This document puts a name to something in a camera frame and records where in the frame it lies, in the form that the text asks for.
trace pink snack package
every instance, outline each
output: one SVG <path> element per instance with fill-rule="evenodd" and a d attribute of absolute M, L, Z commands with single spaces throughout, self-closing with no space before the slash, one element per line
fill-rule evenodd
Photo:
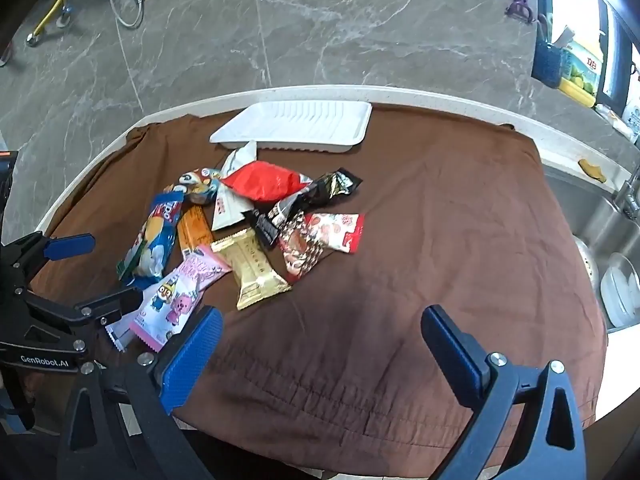
<path fill-rule="evenodd" d="M 182 331 L 204 290 L 231 270 L 226 262 L 200 245 L 178 267 L 153 285 L 157 291 L 131 321 L 130 329 L 159 352 L 169 338 Z"/>
<path fill-rule="evenodd" d="M 343 253 L 358 250 L 364 215 L 313 213 L 305 215 L 305 220 L 309 234 L 322 245 Z"/>

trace yellow hose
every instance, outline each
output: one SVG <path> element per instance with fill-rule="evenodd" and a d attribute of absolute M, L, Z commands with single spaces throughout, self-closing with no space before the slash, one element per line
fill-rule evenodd
<path fill-rule="evenodd" d="M 33 29 L 33 35 L 34 36 L 37 36 L 42 32 L 42 29 L 44 28 L 44 26 L 47 25 L 47 22 L 51 19 L 51 17 L 60 8 L 60 6 L 62 5 L 63 1 L 64 0 L 56 0 L 56 2 L 53 4 L 53 7 L 51 7 L 50 11 L 47 12 L 47 15 L 42 19 L 42 21 L 40 23 L 38 23 L 38 26 Z"/>

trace marble wall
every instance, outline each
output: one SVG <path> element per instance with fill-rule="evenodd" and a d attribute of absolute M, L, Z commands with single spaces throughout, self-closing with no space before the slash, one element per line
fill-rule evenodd
<path fill-rule="evenodd" d="M 138 30 L 108 0 L 70 0 L 69 28 L 24 39 L 0 70 L 0 134 L 20 149 L 3 240 L 33 229 L 91 158 L 144 115 L 230 92 L 349 83 L 443 92 L 506 108 L 631 168 L 638 152 L 593 111 L 530 77 L 535 28 L 511 0 L 146 0 Z M 132 19 L 132 0 L 116 0 Z"/>

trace tile grout line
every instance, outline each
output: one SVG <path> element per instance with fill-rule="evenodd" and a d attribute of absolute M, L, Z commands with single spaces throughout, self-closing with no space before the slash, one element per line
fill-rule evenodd
<path fill-rule="evenodd" d="M 260 16 L 260 2 L 255 0 L 255 10 L 258 15 L 258 34 L 260 35 L 260 41 L 262 42 L 262 54 L 264 56 L 264 67 L 267 69 L 267 81 L 269 86 L 273 87 L 271 83 L 271 71 L 269 70 L 269 61 L 267 60 L 267 48 L 264 46 L 264 34 L 262 33 L 262 18 Z"/>
<path fill-rule="evenodd" d="M 113 17 L 113 20 L 116 23 L 116 32 L 118 33 L 118 42 L 120 43 L 120 51 L 122 52 L 122 57 L 124 59 L 124 65 L 127 67 L 127 74 L 129 76 L 129 81 L 131 81 L 131 86 L 133 86 L 133 93 L 136 95 L 136 99 L 138 100 L 138 106 L 140 107 L 140 111 L 142 112 L 142 116 L 145 116 L 145 109 L 142 107 L 142 101 L 140 100 L 140 96 L 138 95 L 138 89 L 136 88 L 136 84 L 133 82 L 133 76 L 131 75 L 131 69 L 129 68 L 129 61 L 127 61 L 127 56 L 124 53 L 124 46 L 122 44 L 122 35 L 120 34 L 120 25 L 118 25 L 118 20 L 116 17 Z"/>

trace black device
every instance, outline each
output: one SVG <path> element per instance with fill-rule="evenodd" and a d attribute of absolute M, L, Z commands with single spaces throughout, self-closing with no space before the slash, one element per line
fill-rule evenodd
<path fill-rule="evenodd" d="M 0 153 L 2 212 L 16 155 Z M 139 293 L 124 288 L 68 307 L 29 290 L 30 280 L 47 261 L 84 254 L 93 245 L 90 235 L 53 239 L 34 233 L 0 248 L 0 370 L 16 413 L 26 428 L 33 425 L 16 368 L 75 373 L 60 436 L 58 478 L 212 479 L 170 413 L 184 403 L 219 341 L 222 316 L 204 307 L 157 355 L 145 352 L 135 363 L 101 368 L 90 360 L 85 341 L 94 338 L 86 331 L 120 319 L 123 300 Z M 138 301 L 133 304 L 139 304 L 140 298 L 134 299 Z M 431 479 L 475 480 L 514 404 L 524 404 L 524 410 L 497 478 L 586 477 L 582 428 L 561 362 L 551 361 L 541 370 L 488 353 L 439 305 L 424 310 L 420 329 L 456 399 L 473 412 Z M 136 415 L 146 446 L 146 470 L 138 468 L 141 455 L 132 452 L 119 403 L 130 404 Z"/>

